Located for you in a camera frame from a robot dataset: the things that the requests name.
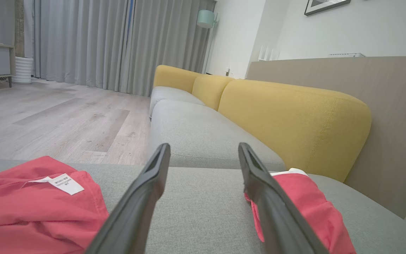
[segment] white label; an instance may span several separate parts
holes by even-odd
[[[51,177],[47,176],[47,177],[42,178],[42,179],[39,179],[39,180],[27,181],[26,183],[46,183],[46,182],[48,182],[49,180],[51,180]]]
[[[284,174],[302,174],[308,176],[303,170],[301,169],[296,169],[296,168],[291,168],[288,171],[282,171],[282,172],[276,172],[276,173],[270,173],[270,175],[284,175]]]
[[[62,174],[58,177],[55,177],[49,180],[48,183],[51,183],[54,187],[61,189],[70,195],[76,194],[84,190],[84,188],[81,185],[79,185],[78,182],[73,180],[67,174]]]

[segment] red shirt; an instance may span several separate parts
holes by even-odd
[[[84,191],[26,183],[63,173]],[[0,253],[83,253],[108,216],[100,187],[85,171],[45,156],[0,172]]]
[[[330,254],[356,253],[345,228],[343,216],[330,201],[327,201],[324,193],[311,178],[302,174],[275,175],[273,178],[277,180]],[[251,206],[256,233],[264,242],[258,207],[253,201]]]

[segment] white basket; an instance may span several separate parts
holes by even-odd
[[[15,57],[16,75],[12,77],[12,82],[17,84],[30,84],[32,83],[32,58]]]

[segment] floor lamp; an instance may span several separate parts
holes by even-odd
[[[218,23],[217,14],[214,14],[212,11],[200,10],[198,12],[197,26],[202,27],[202,28],[213,29],[217,23]],[[208,60],[209,60],[209,56],[211,53],[211,47],[213,45],[213,38],[214,38],[214,29],[209,36],[209,41],[208,41],[209,45],[208,45],[208,50],[206,50],[206,54],[205,54],[205,58],[204,58],[202,74],[206,73],[206,68],[208,67]]]

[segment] gray sofa cushion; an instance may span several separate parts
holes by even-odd
[[[23,161],[0,160],[0,172]],[[69,164],[89,172],[111,212],[140,166]],[[328,177],[310,175],[343,214],[358,254],[406,254],[406,222],[358,191]],[[170,168],[153,213],[146,252],[265,253],[243,196],[238,169]]]
[[[269,170],[286,170],[274,151],[219,112],[174,100],[161,100],[154,108],[148,155],[169,143],[170,166],[240,169],[240,142],[248,143]]]
[[[151,92],[150,117],[152,116],[156,103],[163,99],[185,101],[204,106],[204,103],[201,100],[186,91],[166,86],[156,86]]]

